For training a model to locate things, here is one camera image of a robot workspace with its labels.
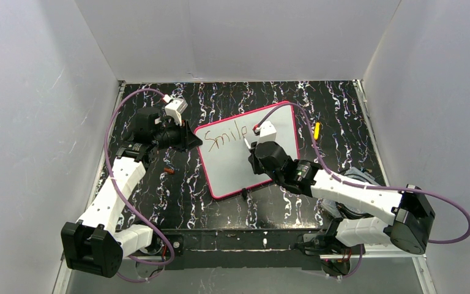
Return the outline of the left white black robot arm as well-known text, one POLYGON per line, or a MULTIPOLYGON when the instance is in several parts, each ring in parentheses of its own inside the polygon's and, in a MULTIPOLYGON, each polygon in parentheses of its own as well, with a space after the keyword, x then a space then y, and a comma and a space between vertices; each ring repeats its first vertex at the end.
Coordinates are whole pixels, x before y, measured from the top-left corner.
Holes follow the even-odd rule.
POLYGON ((108 177, 97 196, 76 222, 66 222, 61 241, 67 267, 72 270, 113 277, 123 259, 149 247, 158 234, 167 247, 167 237, 145 217, 118 232, 116 225, 129 197, 146 174, 153 156, 162 149, 188 152, 202 144, 182 119, 183 107, 167 105, 163 112, 153 107, 141 108, 134 116, 133 129, 106 163, 108 177))

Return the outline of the red marker cap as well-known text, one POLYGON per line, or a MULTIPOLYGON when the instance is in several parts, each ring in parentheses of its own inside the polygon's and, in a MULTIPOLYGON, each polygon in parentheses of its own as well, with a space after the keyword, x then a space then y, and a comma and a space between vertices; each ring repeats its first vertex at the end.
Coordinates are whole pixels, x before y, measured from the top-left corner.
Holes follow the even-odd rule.
POLYGON ((168 173, 168 174, 171 174, 171 175, 175 174, 175 171, 171 168, 164 168, 164 172, 168 173))

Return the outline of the white marker pen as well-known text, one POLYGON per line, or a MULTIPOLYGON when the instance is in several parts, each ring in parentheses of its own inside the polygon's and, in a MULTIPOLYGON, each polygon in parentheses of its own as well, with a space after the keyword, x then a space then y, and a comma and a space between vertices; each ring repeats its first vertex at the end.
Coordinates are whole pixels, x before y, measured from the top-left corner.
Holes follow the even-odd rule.
POLYGON ((244 143, 245 143, 247 149, 251 149, 251 145, 245 137, 244 137, 244 143))

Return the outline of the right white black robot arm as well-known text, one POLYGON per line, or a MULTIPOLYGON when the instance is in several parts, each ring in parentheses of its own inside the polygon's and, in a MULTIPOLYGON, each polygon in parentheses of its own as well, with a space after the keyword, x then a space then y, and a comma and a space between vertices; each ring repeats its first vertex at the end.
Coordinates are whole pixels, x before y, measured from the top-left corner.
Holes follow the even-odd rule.
POLYGON ((292 194, 332 200, 369 215, 338 220, 326 233, 329 240, 345 247, 393 244, 409 254, 425 253, 435 211, 420 189, 392 190, 332 175, 320 164, 292 159, 274 141, 254 142, 249 151, 254 174, 267 175, 292 194))

